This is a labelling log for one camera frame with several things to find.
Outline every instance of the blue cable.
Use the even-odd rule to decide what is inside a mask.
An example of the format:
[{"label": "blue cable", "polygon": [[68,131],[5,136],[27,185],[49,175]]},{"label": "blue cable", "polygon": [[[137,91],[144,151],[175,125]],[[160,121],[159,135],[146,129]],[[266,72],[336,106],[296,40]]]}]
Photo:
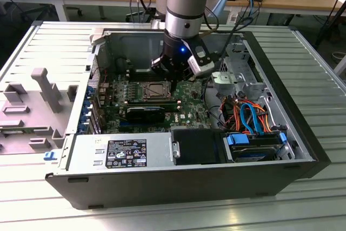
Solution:
[{"label": "blue cable", "polygon": [[253,117],[253,120],[254,120],[254,125],[255,125],[255,130],[256,132],[259,133],[259,135],[263,135],[264,132],[261,128],[261,125],[258,123],[258,120],[257,120],[257,115],[256,115],[256,110],[255,108],[249,104],[249,103],[245,103],[245,104],[242,104],[241,108],[240,108],[240,118],[242,120],[242,123],[243,125],[250,131],[250,134],[254,134],[254,131],[252,130],[252,128],[247,124],[246,120],[245,120],[245,117],[244,117],[244,112],[245,112],[245,108],[246,107],[249,107],[250,110],[251,110],[251,113],[252,113],[252,117]]},{"label": "blue cable", "polygon": [[252,9],[254,8],[254,2],[252,0],[249,0],[250,1],[250,5],[251,5],[251,9],[250,9],[250,12],[249,12],[249,16],[251,16],[251,13],[252,13]]}]

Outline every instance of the power supply label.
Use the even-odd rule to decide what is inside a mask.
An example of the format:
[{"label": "power supply label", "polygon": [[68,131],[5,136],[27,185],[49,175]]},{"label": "power supply label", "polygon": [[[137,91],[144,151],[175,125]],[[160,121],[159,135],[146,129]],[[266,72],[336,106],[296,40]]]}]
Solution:
[{"label": "power supply label", "polygon": [[108,141],[106,167],[146,167],[147,140],[110,140]]}]

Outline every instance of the table leg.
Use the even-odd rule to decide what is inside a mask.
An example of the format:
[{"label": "table leg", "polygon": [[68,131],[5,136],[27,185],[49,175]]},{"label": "table leg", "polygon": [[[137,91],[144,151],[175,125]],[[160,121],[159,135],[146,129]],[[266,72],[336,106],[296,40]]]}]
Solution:
[{"label": "table leg", "polygon": [[241,11],[242,11],[242,6],[232,6],[229,10],[226,24],[234,24],[237,21],[239,12]]},{"label": "table leg", "polygon": [[0,15],[6,15],[5,2],[0,2]]},{"label": "table leg", "polygon": [[62,0],[56,0],[53,2],[56,12],[58,13],[58,18],[60,22],[69,21],[69,15],[67,14],[67,9]]},{"label": "table leg", "polygon": [[342,58],[339,64],[335,67],[334,72],[336,75],[340,75],[346,69],[346,55]]},{"label": "table leg", "polygon": [[104,16],[104,9],[103,9],[103,6],[101,6],[101,5],[98,6],[98,12],[99,12],[99,17],[100,17],[102,20],[105,20],[106,17]]}]

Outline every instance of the motherboard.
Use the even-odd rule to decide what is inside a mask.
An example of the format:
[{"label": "motherboard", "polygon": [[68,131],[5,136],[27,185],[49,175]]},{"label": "motherboard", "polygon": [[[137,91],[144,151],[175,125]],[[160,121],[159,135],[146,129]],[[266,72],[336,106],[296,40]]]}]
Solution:
[{"label": "motherboard", "polygon": [[179,82],[173,94],[166,81],[135,81],[128,75],[102,74],[98,88],[102,132],[153,133],[179,128],[210,128],[202,80]]}]

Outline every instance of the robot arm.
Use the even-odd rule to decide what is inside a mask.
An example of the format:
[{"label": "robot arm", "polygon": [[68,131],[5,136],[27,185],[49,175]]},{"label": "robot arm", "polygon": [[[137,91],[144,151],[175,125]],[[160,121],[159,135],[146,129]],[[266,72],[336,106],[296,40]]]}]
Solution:
[{"label": "robot arm", "polygon": [[163,51],[152,70],[176,83],[214,67],[219,57],[208,52],[199,36],[207,0],[167,0]]}]

